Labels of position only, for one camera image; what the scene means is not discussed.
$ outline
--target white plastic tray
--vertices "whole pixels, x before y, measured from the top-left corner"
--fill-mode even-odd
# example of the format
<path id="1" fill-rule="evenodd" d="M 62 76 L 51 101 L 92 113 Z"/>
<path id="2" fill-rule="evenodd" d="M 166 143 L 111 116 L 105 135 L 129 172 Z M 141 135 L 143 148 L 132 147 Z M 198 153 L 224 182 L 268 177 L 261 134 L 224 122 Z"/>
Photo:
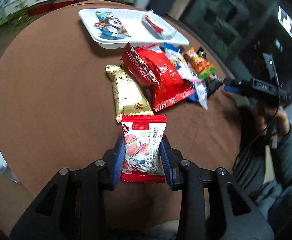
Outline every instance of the white plastic tray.
<path id="1" fill-rule="evenodd" d="M 126 28 L 130 38 L 122 40 L 106 40 L 100 38 L 101 31 L 94 27 L 94 24 L 99 22 L 96 12 L 112 12 L 115 17 L 121 20 Z M 78 12 L 78 15 L 82 19 L 89 34 L 101 47 L 105 49 L 124 48 L 125 45 L 130 42 L 133 47 L 140 47 L 151 43 L 163 44 L 168 42 L 173 45 L 188 46 L 189 41 L 177 31 L 176 35 L 170 40 L 162 40 L 155 38 L 142 24 L 142 17 L 145 15 L 144 11 L 128 10 L 128 9 L 114 9 L 114 8 L 97 8 L 97 9 L 83 9 Z M 156 21 L 160 22 L 167 30 L 173 29 L 173 27 L 164 21 L 158 15 L 154 15 Z"/>

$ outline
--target person's hand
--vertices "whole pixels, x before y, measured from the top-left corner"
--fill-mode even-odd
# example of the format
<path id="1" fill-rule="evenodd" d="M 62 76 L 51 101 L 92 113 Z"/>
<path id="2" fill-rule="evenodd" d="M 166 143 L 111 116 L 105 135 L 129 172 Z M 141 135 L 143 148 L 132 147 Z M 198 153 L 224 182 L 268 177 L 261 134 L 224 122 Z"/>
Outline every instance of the person's hand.
<path id="1" fill-rule="evenodd" d="M 267 124 L 275 115 L 276 109 L 276 107 L 266 106 L 260 102 L 255 106 L 253 114 L 256 120 L 256 129 L 258 132 L 262 132 L 266 128 Z M 278 138 L 281 139 L 289 132 L 289 120 L 286 112 L 282 108 L 279 108 L 275 119 L 277 121 Z"/>

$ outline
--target gold wrapper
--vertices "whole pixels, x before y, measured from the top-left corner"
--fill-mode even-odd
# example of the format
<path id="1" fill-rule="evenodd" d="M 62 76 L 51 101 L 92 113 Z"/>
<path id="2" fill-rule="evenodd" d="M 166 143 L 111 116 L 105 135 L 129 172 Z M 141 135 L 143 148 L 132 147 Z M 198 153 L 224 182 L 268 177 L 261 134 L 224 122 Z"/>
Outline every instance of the gold wrapper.
<path id="1" fill-rule="evenodd" d="M 107 65 L 106 72 L 112 80 L 117 122 L 121 122 L 126 114 L 154 114 L 139 86 L 124 70 L 124 65 Z"/>

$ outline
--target red plastic wrapper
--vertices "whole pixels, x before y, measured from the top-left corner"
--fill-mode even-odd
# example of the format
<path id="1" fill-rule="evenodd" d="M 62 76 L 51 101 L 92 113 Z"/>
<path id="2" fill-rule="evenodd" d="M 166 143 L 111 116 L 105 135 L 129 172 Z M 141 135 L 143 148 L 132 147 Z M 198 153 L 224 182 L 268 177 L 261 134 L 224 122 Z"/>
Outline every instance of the red plastic wrapper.
<path id="1" fill-rule="evenodd" d="M 153 109 L 156 112 L 195 93 L 191 86 L 184 83 L 157 44 L 150 44 L 135 50 L 128 43 L 122 60 L 140 84 L 153 86 Z"/>
<path id="2" fill-rule="evenodd" d="M 124 115 L 125 159 L 121 180 L 164 183 L 159 144 L 166 127 L 165 115 Z"/>

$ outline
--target brown tablecloth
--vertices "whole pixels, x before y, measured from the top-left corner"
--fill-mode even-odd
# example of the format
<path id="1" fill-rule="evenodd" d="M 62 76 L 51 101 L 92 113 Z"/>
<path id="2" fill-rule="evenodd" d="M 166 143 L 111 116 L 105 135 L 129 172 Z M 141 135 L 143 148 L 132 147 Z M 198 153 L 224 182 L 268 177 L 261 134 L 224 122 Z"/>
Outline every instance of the brown tablecloth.
<path id="1" fill-rule="evenodd" d="M 0 60 L 0 151 L 34 195 L 60 168 L 81 169 L 101 158 L 122 134 L 105 73 L 106 65 L 121 63 L 122 49 L 103 49 L 92 40 L 78 16 L 85 8 L 133 7 L 91 0 L 53 11 L 25 28 Z M 201 46 L 172 25 L 195 49 Z M 207 58 L 224 78 L 208 52 Z M 165 135 L 199 167 L 230 170 L 240 142 L 236 105 L 220 89 L 208 107 L 184 100 L 164 109 Z M 110 227 L 138 229 L 177 219 L 181 192 L 121 182 L 104 199 Z"/>

